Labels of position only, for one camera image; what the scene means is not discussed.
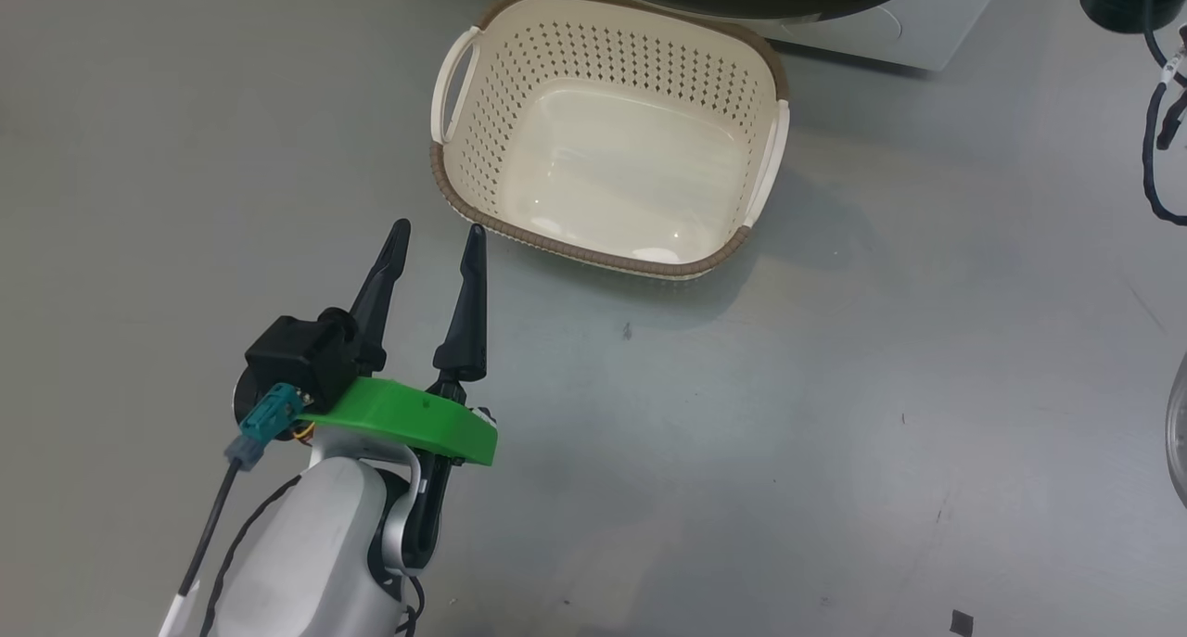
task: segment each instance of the perforated basket wall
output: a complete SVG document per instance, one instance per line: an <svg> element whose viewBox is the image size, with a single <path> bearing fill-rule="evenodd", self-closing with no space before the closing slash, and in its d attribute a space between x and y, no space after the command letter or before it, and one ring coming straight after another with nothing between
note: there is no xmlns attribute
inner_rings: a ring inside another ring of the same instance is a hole
<svg viewBox="0 0 1187 637"><path fill-rule="evenodd" d="M444 146L432 146L438 185L455 210L534 247L658 278L696 278L741 247L756 177L774 147L772 116L787 96L779 58L766 40L735 25L679 19L628 0L497 0L477 26L481 53L464 104ZM497 195L509 139L532 93L552 78L655 93L737 127L750 160L721 249L687 265L662 265L579 248L501 218Z"/></svg>

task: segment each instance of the blue connector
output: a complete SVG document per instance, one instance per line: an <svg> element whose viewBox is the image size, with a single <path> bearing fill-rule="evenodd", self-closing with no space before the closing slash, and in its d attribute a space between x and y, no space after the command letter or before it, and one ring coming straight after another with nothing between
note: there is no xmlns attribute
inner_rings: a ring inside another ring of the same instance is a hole
<svg viewBox="0 0 1187 637"><path fill-rule="evenodd" d="M264 447L292 426L301 409L305 409L305 403L293 384L275 384L240 422L239 438L227 447L223 456L227 460L239 459L243 472L249 471L264 456Z"/></svg>

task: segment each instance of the white cable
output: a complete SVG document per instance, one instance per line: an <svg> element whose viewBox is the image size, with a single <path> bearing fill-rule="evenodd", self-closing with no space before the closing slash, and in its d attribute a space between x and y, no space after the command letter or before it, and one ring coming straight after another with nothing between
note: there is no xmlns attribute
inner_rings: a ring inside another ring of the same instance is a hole
<svg viewBox="0 0 1187 637"><path fill-rule="evenodd" d="M160 632L157 637L177 637L185 630L185 623L190 620L190 610L193 609L193 599L198 597L198 586L202 582L195 579L190 587L189 595L173 595L173 603L169 605L169 613L165 622L160 624Z"/></svg>
<svg viewBox="0 0 1187 637"><path fill-rule="evenodd" d="M1175 72L1179 71L1179 65L1182 64L1183 58L1187 57L1187 46L1180 45L1179 50L1175 51L1174 57L1167 59L1167 63L1162 65L1162 83L1170 84L1170 81L1175 78Z"/></svg>

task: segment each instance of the basket handle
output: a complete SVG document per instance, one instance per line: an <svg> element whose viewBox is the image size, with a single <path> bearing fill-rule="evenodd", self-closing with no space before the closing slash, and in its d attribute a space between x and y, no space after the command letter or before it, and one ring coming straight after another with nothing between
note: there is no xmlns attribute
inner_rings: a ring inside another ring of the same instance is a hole
<svg viewBox="0 0 1187 637"><path fill-rule="evenodd" d="M445 146L449 139L453 135L453 126L457 126L457 119L462 116L462 104L465 104L465 93L470 89L470 78L474 78L475 66L478 66L478 44L475 42L478 34L482 33L477 26L472 26L462 32L462 36L457 37L457 42L450 46L449 53L445 53L445 62L442 62L440 71L437 71L437 84L433 87L433 106L432 106L432 117L429 125L429 130L433 135L433 140ZM462 79L462 88L458 89L457 100L453 101L453 114L449 117L449 122L445 122L445 98L449 95L449 87L453 81L453 76L457 75L458 63L462 62L462 55L472 46L474 53L470 53L470 64L465 71L465 78Z"/></svg>
<svg viewBox="0 0 1187 637"><path fill-rule="evenodd" d="M792 116L787 109L787 100L779 101L779 113L770 122L770 134L767 138L767 152L763 152L762 164L758 165L758 176L754 177L754 193L750 195L750 205L745 210L745 219L742 224L753 228L755 219L762 215L762 206L767 205L767 197L770 197L770 189L775 185L775 176L779 173L779 164L783 160L783 147L787 146L787 127L792 122Z"/></svg>

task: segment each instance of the basket bottom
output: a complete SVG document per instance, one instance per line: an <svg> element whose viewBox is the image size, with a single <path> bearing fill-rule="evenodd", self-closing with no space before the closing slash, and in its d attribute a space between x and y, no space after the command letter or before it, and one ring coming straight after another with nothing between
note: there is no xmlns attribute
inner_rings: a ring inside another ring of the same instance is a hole
<svg viewBox="0 0 1187 637"><path fill-rule="evenodd" d="M496 195L507 222L668 265L707 257L737 228L751 152L717 114L577 78L529 102Z"/></svg>

